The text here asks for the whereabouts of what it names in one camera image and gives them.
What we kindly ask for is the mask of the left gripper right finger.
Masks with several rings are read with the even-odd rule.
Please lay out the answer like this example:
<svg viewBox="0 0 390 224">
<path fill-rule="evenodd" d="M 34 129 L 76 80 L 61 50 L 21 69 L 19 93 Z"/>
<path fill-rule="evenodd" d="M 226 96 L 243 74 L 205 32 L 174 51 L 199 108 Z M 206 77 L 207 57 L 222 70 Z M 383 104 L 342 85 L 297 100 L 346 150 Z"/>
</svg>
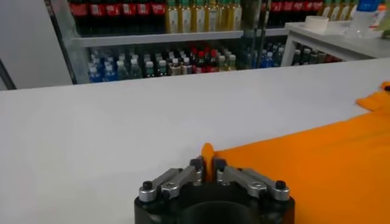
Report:
<svg viewBox="0 0 390 224">
<path fill-rule="evenodd" d="M 218 183 L 236 183 L 251 197 L 260 199 L 269 195 L 277 201 L 290 199 L 290 189 L 282 180 L 274 181 L 250 168 L 234 168 L 229 166 L 225 159 L 217 156 L 213 157 L 213 168 Z"/>
</svg>

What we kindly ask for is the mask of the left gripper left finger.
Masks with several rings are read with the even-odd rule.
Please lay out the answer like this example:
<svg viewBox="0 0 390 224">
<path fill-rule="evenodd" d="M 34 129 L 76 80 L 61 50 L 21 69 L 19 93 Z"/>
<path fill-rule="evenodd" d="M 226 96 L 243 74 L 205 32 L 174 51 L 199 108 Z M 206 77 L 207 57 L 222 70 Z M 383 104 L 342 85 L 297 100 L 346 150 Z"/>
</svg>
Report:
<svg viewBox="0 0 390 224">
<path fill-rule="evenodd" d="M 158 197 L 172 199 L 180 195 L 184 185 L 192 183 L 195 186 L 204 182 L 204 159 L 198 156 L 190 161 L 184 169 L 170 168 L 151 181 L 144 181 L 139 189 L 140 201 L 149 203 Z"/>
</svg>

